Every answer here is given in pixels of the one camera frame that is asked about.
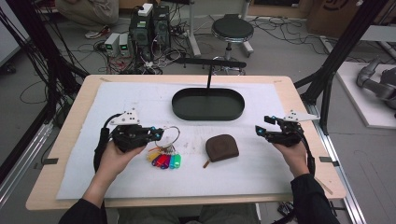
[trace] human hand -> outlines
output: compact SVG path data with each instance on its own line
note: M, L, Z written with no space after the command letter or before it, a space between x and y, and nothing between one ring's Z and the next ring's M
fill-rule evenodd
M111 183L116 179L117 175L125 169L129 161L144 148L145 147L137 147L123 153L117 148L113 141L108 142L100 161L99 169L82 198L100 207Z
M96 175L102 176L105 179L115 179L125 169L129 161L144 148L137 147L123 153L113 141L108 142Z
M280 144L273 145L282 153L294 177L309 174L308 166L306 165L306 149L303 142L292 147L285 147Z

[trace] computer tower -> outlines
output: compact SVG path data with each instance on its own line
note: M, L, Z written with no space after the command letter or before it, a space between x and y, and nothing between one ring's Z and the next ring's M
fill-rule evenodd
M134 14L131 18L129 32L133 41L135 57L138 61L150 62L152 57L152 44L154 40L154 27L152 23L152 12L147 17Z
M171 47L169 6L156 6L153 9L155 40L161 49Z

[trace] black oval tray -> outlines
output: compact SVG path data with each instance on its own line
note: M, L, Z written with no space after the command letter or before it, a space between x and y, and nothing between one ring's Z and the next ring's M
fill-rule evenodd
M230 89L187 88L172 98L176 116L186 120L233 120L245 109L245 100Z

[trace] black stool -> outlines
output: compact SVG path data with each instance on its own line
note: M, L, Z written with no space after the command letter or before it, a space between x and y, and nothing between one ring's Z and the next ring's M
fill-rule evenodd
M227 14L216 20L212 25L212 34L216 38L226 41L227 48L224 56L215 57L213 60L236 61L231 57L231 44L246 42L253 37L253 33L253 26L247 21L239 19L238 14ZM213 75L218 71L226 71L228 74L229 70L238 71L239 75L245 74L245 71L241 68L221 67L220 70L214 70Z

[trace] white paper sheet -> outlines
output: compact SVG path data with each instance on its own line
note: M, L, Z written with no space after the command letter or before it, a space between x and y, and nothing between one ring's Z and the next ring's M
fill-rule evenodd
M92 158L100 129L112 115L135 108L143 127L177 126L175 143L181 155L176 170L161 170L147 160L147 150L135 157L107 191L107 198L248 195L291 192L292 175L281 154L255 133L255 125L271 131L278 127L263 122L264 115L283 118L282 105L272 84L212 84L212 88L238 91L245 110L232 121L187 121L172 111L172 97L182 89L205 84L103 83L97 92L80 136L66 166L57 199L78 199L93 177ZM211 162L205 142L219 134L236 140L239 157ZM147 149L155 147L149 143Z

